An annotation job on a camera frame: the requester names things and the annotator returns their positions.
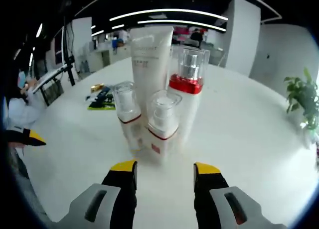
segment white cloth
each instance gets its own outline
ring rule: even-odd
[[[28,104],[23,99],[10,100],[8,109],[10,124],[30,129],[45,109],[43,101],[33,94],[32,90],[33,87],[30,87],[27,91]]]

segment red label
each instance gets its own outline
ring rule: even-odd
[[[152,150],[154,150],[156,153],[160,154],[160,148],[156,147],[154,144],[152,144]]]

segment white pillar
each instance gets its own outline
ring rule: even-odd
[[[260,8],[245,0],[232,0],[224,34],[227,69],[249,76],[256,55],[259,30]]]

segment red band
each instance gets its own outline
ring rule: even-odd
[[[190,94],[198,94],[203,88],[203,79],[199,78],[198,80],[191,80],[174,74],[170,77],[169,86],[178,91]]]
[[[140,114],[140,115],[137,116],[136,118],[134,118],[134,119],[132,119],[132,120],[130,120],[130,121],[127,121],[127,122],[122,121],[120,118],[119,118],[119,120],[120,120],[123,124],[127,124],[127,123],[131,123],[131,122],[137,120],[139,117],[141,117],[141,115],[142,115],[142,114]]]
[[[152,135],[154,135],[156,138],[159,138],[160,140],[168,140],[169,138],[172,138],[173,137],[173,135],[177,132],[177,130],[178,130],[178,128],[175,130],[175,132],[170,136],[170,137],[168,137],[168,138],[161,138],[161,137],[159,137],[158,135],[156,135],[155,133],[153,133],[149,128],[148,128],[148,130],[149,130],[149,132],[152,134]]]

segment white table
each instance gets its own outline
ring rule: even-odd
[[[205,75],[188,147],[164,165],[138,162],[134,228],[197,228],[195,161],[218,167],[230,186],[261,204],[271,222],[291,225],[318,183],[316,152],[304,148],[287,121],[282,96],[216,66]],[[101,183],[111,166],[132,159],[116,112],[89,111],[84,103],[92,85],[132,79],[130,58],[105,67],[60,96],[33,126],[47,145],[26,148],[25,163],[53,221],[90,185]]]

